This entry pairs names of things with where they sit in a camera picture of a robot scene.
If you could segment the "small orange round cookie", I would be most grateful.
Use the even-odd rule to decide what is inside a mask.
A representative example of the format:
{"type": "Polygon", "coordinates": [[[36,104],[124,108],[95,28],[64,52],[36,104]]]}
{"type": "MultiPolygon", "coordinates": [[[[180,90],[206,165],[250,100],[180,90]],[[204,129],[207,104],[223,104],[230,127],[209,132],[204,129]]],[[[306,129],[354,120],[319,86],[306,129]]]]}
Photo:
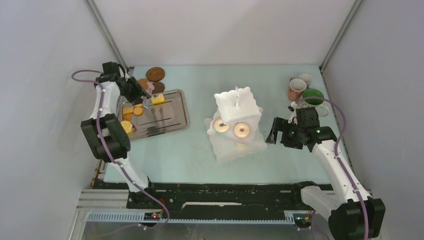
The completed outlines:
{"type": "Polygon", "coordinates": [[[135,116],[141,116],[143,113],[144,113],[144,110],[143,110],[143,108],[142,108],[142,107],[135,107],[135,108],[133,109],[133,114],[134,114],[135,116]]]}

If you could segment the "yellow cake with berries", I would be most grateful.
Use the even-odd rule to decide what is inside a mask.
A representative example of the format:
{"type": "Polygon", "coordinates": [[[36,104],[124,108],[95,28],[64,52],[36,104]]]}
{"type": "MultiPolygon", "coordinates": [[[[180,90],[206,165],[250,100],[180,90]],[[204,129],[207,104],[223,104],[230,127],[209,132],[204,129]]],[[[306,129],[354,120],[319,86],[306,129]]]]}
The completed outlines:
{"type": "Polygon", "coordinates": [[[151,103],[153,105],[162,104],[166,101],[163,93],[154,94],[151,98],[151,103]]]}

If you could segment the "white frosted donut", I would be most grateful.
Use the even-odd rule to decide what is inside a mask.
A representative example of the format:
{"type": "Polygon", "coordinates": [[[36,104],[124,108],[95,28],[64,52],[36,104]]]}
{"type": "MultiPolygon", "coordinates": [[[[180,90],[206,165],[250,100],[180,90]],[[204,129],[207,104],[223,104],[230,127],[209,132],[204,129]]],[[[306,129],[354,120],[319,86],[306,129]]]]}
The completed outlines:
{"type": "Polygon", "coordinates": [[[245,122],[238,122],[233,128],[233,134],[238,139],[246,139],[251,134],[251,128],[245,122]]]}

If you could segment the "yellow swirl roll cake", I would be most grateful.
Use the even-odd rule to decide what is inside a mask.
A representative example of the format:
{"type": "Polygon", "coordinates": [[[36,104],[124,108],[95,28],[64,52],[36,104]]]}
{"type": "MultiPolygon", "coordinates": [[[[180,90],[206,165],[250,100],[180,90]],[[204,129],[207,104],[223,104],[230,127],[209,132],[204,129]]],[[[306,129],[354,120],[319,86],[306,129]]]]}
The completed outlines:
{"type": "Polygon", "coordinates": [[[120,124],[127,134],[131,134],[136,130],[135,126],[129,120],[123,120],[120,124]]]}

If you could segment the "white three-tier cake stand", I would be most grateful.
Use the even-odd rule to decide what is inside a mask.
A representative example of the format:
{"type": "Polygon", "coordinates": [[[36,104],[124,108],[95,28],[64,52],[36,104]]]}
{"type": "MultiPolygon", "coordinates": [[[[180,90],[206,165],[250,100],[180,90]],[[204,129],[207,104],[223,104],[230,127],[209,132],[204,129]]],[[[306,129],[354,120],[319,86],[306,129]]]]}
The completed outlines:
{"type": "Polygon", "coordinates": [[[257,105],[251,88],[235,87],[214,94],[217,109],[205,118],[207,134],[216,160],[229,162],[267,149],[259,129],[263,109],[257,105]]]}

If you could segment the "white chocolate-hole donut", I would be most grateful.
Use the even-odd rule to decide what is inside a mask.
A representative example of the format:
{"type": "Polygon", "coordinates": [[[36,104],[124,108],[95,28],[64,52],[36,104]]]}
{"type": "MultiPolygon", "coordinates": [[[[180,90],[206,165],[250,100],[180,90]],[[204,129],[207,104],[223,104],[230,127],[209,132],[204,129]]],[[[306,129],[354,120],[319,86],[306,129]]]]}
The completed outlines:
{"type": "Polygon", "coordinates": [[[218,118],[217,120],[215,120],[212,127],[214,131],[219,134],[226,133],[230,129],[230,126],[227,124],[224,124],[224,121],[221,118],[218,118]]]}

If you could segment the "pink-tipped metal tongs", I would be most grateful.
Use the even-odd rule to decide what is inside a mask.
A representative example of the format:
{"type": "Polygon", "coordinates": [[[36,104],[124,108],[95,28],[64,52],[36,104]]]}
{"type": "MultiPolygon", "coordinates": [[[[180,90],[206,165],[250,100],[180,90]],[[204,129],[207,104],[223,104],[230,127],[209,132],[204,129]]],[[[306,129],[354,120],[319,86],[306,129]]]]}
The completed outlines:
{"type": "Polygon", "coordinates": [[[150,82],[150,81],[146,81],[144,84],[143,84],[143,86],[142,86],[143,88],[144,88],[144,91],[145,91],[145,96],[143,97],[143,107],[145,108],[145,109],[148,109],[149,107],[148,107],[148,103],[146,103],[146,101],[148,100],[148,99],[151,99],[152,98],[152,94],[153,94],[153,91],[154,91],[154,89],[155,89],[155,86],[153,85],[153,83],[152,82],[150,82]]]}

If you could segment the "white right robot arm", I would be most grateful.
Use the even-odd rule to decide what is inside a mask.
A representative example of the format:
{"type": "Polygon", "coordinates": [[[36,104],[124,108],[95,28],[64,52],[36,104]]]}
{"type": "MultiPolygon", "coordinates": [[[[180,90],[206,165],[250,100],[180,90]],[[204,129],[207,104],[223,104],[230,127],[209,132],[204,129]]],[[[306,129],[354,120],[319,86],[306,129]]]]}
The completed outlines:
{"type": "Polygon", "coordinates": [[[380,198],[373,198],[356,178],[332,128],[320,125],[317,110],[298,108],[289,119],[275,117],[266,143],[276,144],[278,133],[282,134],[280,142],[285,147],[308,148],[323,167],[335,194],[330,197],[314,182],[303,181],[294,185],[291,204],[297,209],[309,206],[321,214],[336,240],[377,238],[386,206],[380,198]]]}

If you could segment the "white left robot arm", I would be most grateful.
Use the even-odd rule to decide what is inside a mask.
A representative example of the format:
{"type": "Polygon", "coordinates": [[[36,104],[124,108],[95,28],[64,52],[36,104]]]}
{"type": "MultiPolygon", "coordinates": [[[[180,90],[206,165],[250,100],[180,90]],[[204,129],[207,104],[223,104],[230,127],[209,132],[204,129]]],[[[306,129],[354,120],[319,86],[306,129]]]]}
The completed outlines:
{"type": "Polygon", "coordinates": [[[80,128],[93,156],[111,164],[124,177],[129,191],[141,192],[138,201],[145,208],[153,208],[158,194],[149,188],[149,177],[135,169],[130,160],[131,143],[121,121],[117,117],[120,98],[132,105],[142,104],[152,97],[152,89],[144,89],[128,71],[117,62],[105,62],[99,77],[91,81],[96,90],[93,112],[80,128]]]}

